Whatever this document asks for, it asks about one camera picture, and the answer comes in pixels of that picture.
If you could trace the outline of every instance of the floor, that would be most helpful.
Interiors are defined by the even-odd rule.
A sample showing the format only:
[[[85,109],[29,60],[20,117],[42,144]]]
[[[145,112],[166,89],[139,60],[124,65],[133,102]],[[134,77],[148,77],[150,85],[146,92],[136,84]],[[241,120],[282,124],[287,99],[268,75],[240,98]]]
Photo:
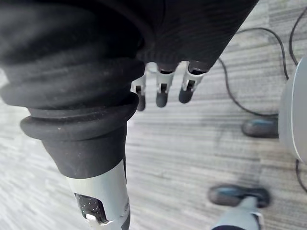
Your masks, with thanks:
[[[305,0],[260,0],[241,28],[263,26],[281,36],[289,75],[291,28]],[[307,52],[307,17],[296,29],[297,59]],[[221,58],[236,98],[258,112],[276,112],[285,84],[281,52],[263,32],[235,35]],[[263,210],[267,230],[305,230],[307,194],[295,177],[295,159],[274,139],[242,135],[241,123],[253,116],[229,99],[217,62],[188,104],[178,94],[185,63],[178,69],[168,104],[155,105],[155,77],[148,73],[144,112],[128,123],[126,144],[131,230],[209,230],[226,207],[208,202],[216,184],[265,186],[273,197]],[[0,77],[0,84],[5,78]],[[0,229],[86,230],[65,178],[41,143],[28,138],[18,122],[24,108],[0,103]],[[307,166],[302,166],[307,184]]]

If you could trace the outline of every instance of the white robot part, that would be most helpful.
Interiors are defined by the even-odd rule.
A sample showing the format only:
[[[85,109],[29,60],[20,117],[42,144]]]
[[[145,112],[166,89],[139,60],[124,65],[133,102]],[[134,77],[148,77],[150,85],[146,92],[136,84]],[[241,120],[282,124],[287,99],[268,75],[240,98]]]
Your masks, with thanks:
[[[187,65],[186,72],[183,76],[182,89],[184,91],[190,90],[194,92],[203,79],[204,72],[197,71],[197,73],[194,73],[189,70],[189,65]]]
[[[237,206],[225,212],[213,230],[227,229],[230,226],[233,230],[262,230],[263,217],[257,209],[257,198],[248,196]]]
[[[280,141],[300,161],[307,162],[307,57],[298,63],[295,75],[283,91],[278,132]]]
[[[137,94],[137,95],[145,95],[145,89],[146,89],[146,71],[143,76],[140,78],[134,80],[132,82],[132,90]]]
[[[93,197],[102,203],[103,212],[106,217],[103,223],[99,223],[95,217],[95,214],[99,210],[96,211],[94,207],[93,210],[90,210],[90,213],[83,213],[84,217],[94,229],[128,230],[130,223],[130,205],[126,189],[123,160],[113,169],[102,175],[86,179],[69,177],[66,177],[66,179],[75,194]]]
[[[173,83],[174,72],[163,73],[157,72],[157,92],[168,93]]]

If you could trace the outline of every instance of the black cable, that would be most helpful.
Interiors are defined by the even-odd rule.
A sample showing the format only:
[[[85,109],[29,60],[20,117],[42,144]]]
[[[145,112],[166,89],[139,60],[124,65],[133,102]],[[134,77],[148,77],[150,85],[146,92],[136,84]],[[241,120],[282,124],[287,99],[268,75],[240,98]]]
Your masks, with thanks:
[[[281,48],[281,51],[282,51],[282,57],[283,57],[283,71],[284,71],[284,75],[286,77],[286,79],[289,79],[289,76],[288,76],[288,71],[287,71],[287,65],[286,65],[286,58],[285,58],[285,51],[284,51],[284,46],[283,46],[283,43],[280,39],[280,37],[277,35],[277,33],[275,33],[274,31],[270,30],[270,29],[267,29],[267,28],[263,28],[263,27],[255,27],[255,28],[248,28],[248,29],[244,29],[244,30],[241,30],[239,32],[237,32],[237,34],[240,34],[240,33],[243,33],[243,32],[247,32],[247,31],[252,31],[252,30],[264,30],[264,31],[267,31],[271,34],[273,34],[275,36],[275,38],[277,39],[279,45],[280,45],[280,48]],[[231,100],[238,106],[240,107],[241,109],[243,109],[244,111],[250,113],[250,114],[253,114],[253,115],[256,115],[256,116],[264,116],[264,117],[271,117],[271,116],[278,116],[278,113],[276,114],[261,114],[261,113],[257,113],[257,112],[254,112],[250,109],[247,109],[245,108],[243,105],[241,105],[241,103],[234,97],[234,95],[232,94],[231,90],[230,90],[230,86],[229,86],[229,80],[228,80],[228,73],[227,73],[227,69],[226,69],[226,65],[224,64],[224,62],[219,58],[219,61],[220,63],[222,64],[223,66],[223,69],[224,69],[224,73],[225,73],[225,84],[226,84],[226,88],[227,88],[227,93],[229,95],[229,97],[231,98]]]
[[[290,33],[290,38],[289,38],[289,52],[290,52],[290,56],[294,62],[294,64],[297,66],[298,65],[298,62],[295,58],[295,55],[293,53],[293,49],[292,49],[292,40],[293,40],[293,35],[294,35],[294,31],[295,31],[295,28],[297,26],[297,24],[299,23],[299,21],[302,19],[302,17],[304,16],[304,14],[306,13],[307,11],[307,7],[303,10],[303,12],[301,12],[301,14],[299,15],[299,17],[297,18],[296,22],[294,23],[294,26],[292,28],[292,31]]]
[[[285,55],[285,51],[284,51],[283,42],[280,39],[280,37],[273,30],[270,30],[270,29],[267,29],[267,28],[263,28],[263,27],[255,27],[255,28],[249,28],[249,29],[240,30],[236,34],[241,34],[243,32],[252,31],[252,30],[264,30],[264,31],[267,31],[267,32],[269,32],[269,33],[271,33],[272,35],[275,36],[275,38],[277,39],[277,41],[278,41],[278,43],[280,45],[280,48],[282,50],[283,71],[284,71],[284,75],[286,76],[286,79],[288,80],[289,76],[288,76],[287,65],[286,65],[286,55]]]
[[[299,185],[307,193],[307,188],[305,187],[305,185],[303,184],[302,179],[301,179],[301,172],[299,170],[299,160],[295,161],[295,173],[296,173],[296,177],[297,177],[297,181],[298,181]]]
[[[245,108],[243,105],[240,104],[240,102],[237,101],[237,99],[234,97],[234,95],[231,93],[230,91],[230,87],[229,87],[229,82],[228,82],[228,73],[227,73],[227,68],[225,63],[219,58],[218,59],[220,61],[220,63],[222,64],[222,67],[224,69],[224,73],[225,73],[225,82],[226,82],[226,88],[227,88],[227,93],[229,95],[229,97],[231,98],[231,100],[237,105],[239,106],[241,109],[243,109],[244,111],[256,115],[256,116],[277,116],[278,114],[261,114],[261,113],[257,113],[254,111],[251,111],[247,108]]]

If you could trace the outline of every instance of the robotic arm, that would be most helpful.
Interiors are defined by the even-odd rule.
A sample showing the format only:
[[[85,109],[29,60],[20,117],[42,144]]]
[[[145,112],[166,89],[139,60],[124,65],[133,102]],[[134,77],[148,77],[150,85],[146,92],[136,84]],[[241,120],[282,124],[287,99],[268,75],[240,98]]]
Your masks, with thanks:
[[[172,69],[187,60],[188,102],[257,0],[10,0],[0,3],[1,97],[27,107],[22,130],[42,140],[94,229],[127,230],[131,83],[159,67],[162,107]]]

